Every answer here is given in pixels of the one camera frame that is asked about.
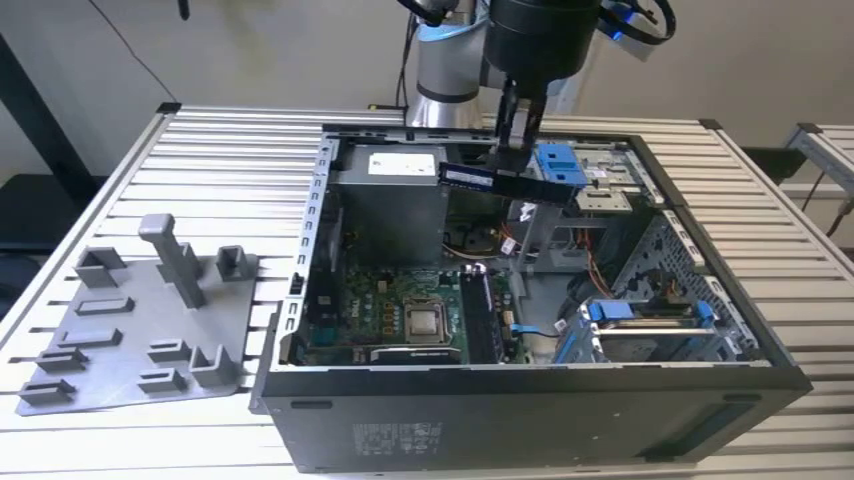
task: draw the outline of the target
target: aluminum table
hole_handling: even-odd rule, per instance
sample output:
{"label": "aluminum table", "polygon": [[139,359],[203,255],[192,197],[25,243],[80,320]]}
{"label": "aluminum table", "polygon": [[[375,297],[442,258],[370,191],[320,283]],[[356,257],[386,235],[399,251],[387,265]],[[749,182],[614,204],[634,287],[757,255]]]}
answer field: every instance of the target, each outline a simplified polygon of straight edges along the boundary
{"label": "aluminum table", "polygon": [[[24,479],[300,477],[248,390],[288,265],[323,123],[396,124],[396,112],[184,106],[147,126],[89,208],[0,322],[0,473]],[[411,472],[394,478],[854,478],[854,266],[722,130],[698,121],[551,117],[544,131],[643,136],[815,391],[697,465]],[[243,362],[230,397],[19,417],[17,392],[59,325],[81,249],[152,258],[140,217],[169,212],[199,255],[262,256]],[[334,478],[375,478],[371,474]]]}

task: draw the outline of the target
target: wire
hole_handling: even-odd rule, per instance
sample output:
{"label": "wire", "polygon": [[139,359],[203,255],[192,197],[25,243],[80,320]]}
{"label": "wire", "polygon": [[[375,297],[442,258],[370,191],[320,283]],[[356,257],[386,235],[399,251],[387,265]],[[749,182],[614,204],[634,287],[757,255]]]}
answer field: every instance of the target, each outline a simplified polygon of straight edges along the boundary
{"label": "wire", "polygon": [[614,298],[614,295],[610,293],[607,288],[607,282],[602,278],[602,273],[599,272],[599,267],[596,266],[596,262],[592,259],[592,247],[590,244],[590,231],[587,229],[582,230],[582,236],[584,239],[584,244],[587,246],[587,272],[590,274],[590,281],[592,282],[599,293],[604,295],[606,298]]}
{"label": "wire", "polygon": [[516,334],[519,334],[519,335],[539,335],[540,337],[546,337],[546,338],[560,338],[560,335],[550,335],[547,333],[540,332],[539,330],[536,332],[516,332]]}
{"label": "wire", "polygon": [[452,255],[459,258],[464,258],[466,260],[487,260],[490,258],[498,258],[498,255],[468,255],[467,253],[454,250],[444,243],[442,244],[442,248],[444,248]]}
{"label": "wire", "polygon": [[837,233],[837,228],[839,228],[839,224],[842,223],[843,218],[845,218],[845,213],[841,213],[839,215],[837,215],[837,218],[834,218],[833,224],[830,225],[830,229],[825,234],[826,236],[830,237],[834,233]]}
{"label": "wire", "polygon": [[815,179],[815,183],[813,184],[813,188],[810,189],[810,193],[806,195],[806,200],[803,200],[803,205],[801,206],[801,211],[806,212],[806,206],[810,204],[810,200],[813,200],[813,194],[815,193],[815,189],[818,188],[818,184],[822,183],[825,179],[825,171],[818,174],[818,178]]}
{"label": "wire", "polygon": [[404,111],[410,109],[410,94],[406,87],[406,65],[410,62],[410,51],[412,49],[412,39],[415,38],[416,30],[418,30],[418,20],[415,19],[415,15],[410,13],[410,18],[406,23],[406,36],[403,39],[403,55],[400,59],[400,72],[398,73],[398,87],[395,90],[395,107],[400,107],[400,93],[403,93]]}
{"label": "wire", "polygon": [[172,99],[172,101],[177,102],[177,99],[175,98],[175,95],[172,94],[171,90],[168,89],[168,87],[163,83],[163,80],[160,80],[160,77],[157,77],[157,75],[151,70],[151,68],[148,68],[148,65],[145,65],[145,62],[143,62],[143,59],[139,58],[139,56],[136,55],[136,52],[133,51],[133,47],[131,47],[131,44],[128,43],[127,39],[124,38],[124,35],[121,35],[121,32],[116,28],[116,25],[112,23],[112,20],[109,20],[109,17],[107,16],[104,11],[101,10],[101,7],[97,6],[97,3],[95,3],[95,0],[88,0],[88,2],[89,2],[89,5],[92,5],[92,8],[95,8],[95,10],[97,10],[97,13],[100,14],[101,18],[107,22],[107,25],[109,25],[109,28],[112,28],[112,31],[116,32],[116,35],[119,36],[119,39],[121,40],[121,43],[124,43],[124,46],[127,47],[128,52],[131,52],[131,56],[133,57],[133,60],[136,60],[136,62],[145,69],[145,71],[148,72],[151,77],[160,84],[160,86],[163,87],[163,90],[165,91],[167,95]]}

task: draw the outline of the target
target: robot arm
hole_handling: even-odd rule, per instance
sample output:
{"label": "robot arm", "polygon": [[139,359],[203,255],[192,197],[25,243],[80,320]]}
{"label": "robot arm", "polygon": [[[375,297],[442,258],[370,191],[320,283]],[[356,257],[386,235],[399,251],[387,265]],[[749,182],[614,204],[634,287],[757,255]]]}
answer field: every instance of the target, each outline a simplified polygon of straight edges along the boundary
{"label": "robot arm", "polygon": [[[474,0],[398,1],[428,26],[440,25],[452,12],[475,9]],[[539,134],[548,84],[582,69],[595,30],[661,44],[675,33],[675,15],[667,0],[654,0],[666,20],[666,34],[659,37],[630,24],[635,13],[655,23],[653,12],[641,7],[638,0],[478,1],[488,3],[490,17],[483,58],[506,75],[491,167],[519,173]]]}

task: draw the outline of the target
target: electrical cord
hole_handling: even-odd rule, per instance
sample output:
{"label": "electrical cord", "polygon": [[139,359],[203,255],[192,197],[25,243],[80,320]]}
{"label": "electrical cord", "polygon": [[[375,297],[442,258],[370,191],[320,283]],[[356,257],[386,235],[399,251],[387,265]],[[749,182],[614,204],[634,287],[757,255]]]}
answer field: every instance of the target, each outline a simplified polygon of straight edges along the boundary
{"label": "electrical cord", "polygon": [[833,219],[833,224],[830,225],[830,229],[827,230],[826,236],[831,236],[837,233],[837,228],[839,228],[839,224],[842,223],[842,219],[845,218],[845,213],[837,215],[837,218]]}
{"label": "electrical cord", "polygon": [[136,52],[133,51],[133,47],[131,47],[131,44],[128,43],[127,39],[124,38],[124,35],[121,35],[121,32],[116,28],[116,25],[112,23],[112,20],[109,20],[109,17],[104,13],[104,10],[101,10],[101,7],[97,6],[97,3],[95,3],[95,0],[88,0],[88,2],[89,2],[89,5],[92,5],[92,8],[95,8],[95,10],[97,10],[97,13],[100,14],[101,18],[107,22],[107,25],[109,25],[109,28],[112,28],[112,31],[116,32],[116,36],[119,37],[119,40],[121,40],[121,43],[124,43],[124,46],[128,49],[128,52],[131,52],[131,56],[133,57],[133,60],[136,60],[136,62],[145,69],[145,71],[148,72],[151,77],[160,84],[160,86],[163,87],[163,90],[165,91],[167,95],[172,99],[172,101],[177,102],[177,99],[175,98],[175,95],[172,94],[172,91],[168,89],[168,87],[163,83],[163,80],[160,80],[160,77],[157,77],[157,75],[151,70],[151,68],[148,68],[148,65],[145,65],[145,62],[143,62],[143,59],[139,58],[139,55],[136,55]]}
{"label": "electrical cord", "polygon": [[803,200],[803,205],[801,206],[801,211],[806,212],[806,206],[810,204],[810,200],[813,200],[813,194],[815,193],[815,189],[818,188],[818,184],[822,183],[825,179],[825,172],[818,174],[818,178],[815,179],[815,183],[813,184],[813,188],[810,189],[810,193],[806,194],[806,200]]}
{"label": "electrical cord", "polygon": [[539,335],[540,337],[546,337],[546,338],[560,338],[560,335],[550,335],[548,333],[543,333],[543,332],[518,332],[519,335]]}
{"label": "electrical cord", "polygon": [[410,13],[410,18],[406,23],[406,36],[403,39],[403,55],[400,59],[400,71],[398,73],[398,86],[395,89],[395,107],[400,107],[400,94],[403,93],[403,117],[406,123],[406,111],[410,109],[410,94],[406,86],[406,66],[410,62],[410,52],[412,50],[412,40],[415,38],[415,32],[418,30],[418,20],[415,15]]}

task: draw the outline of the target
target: motherboard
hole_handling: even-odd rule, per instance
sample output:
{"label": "motherboard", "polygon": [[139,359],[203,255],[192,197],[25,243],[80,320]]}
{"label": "motherboard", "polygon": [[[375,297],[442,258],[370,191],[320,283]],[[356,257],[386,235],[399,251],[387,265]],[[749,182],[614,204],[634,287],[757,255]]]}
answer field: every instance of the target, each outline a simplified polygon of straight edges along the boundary
{"label": "motherboard", "polygon": [[[307,359],[315,365],[372,363],[375,352],[395,347],[447,350],[470,362],[471,343],[491,339],[468,338],[466,308],[456,269],[350,268],[343,275],[340,314],[334,326],[314,324]],[[503,272],[488,276],[492,314],[478,317],[491,332],[515,316],[508,279]],[[502,355],[500,360],[515,360]]]}

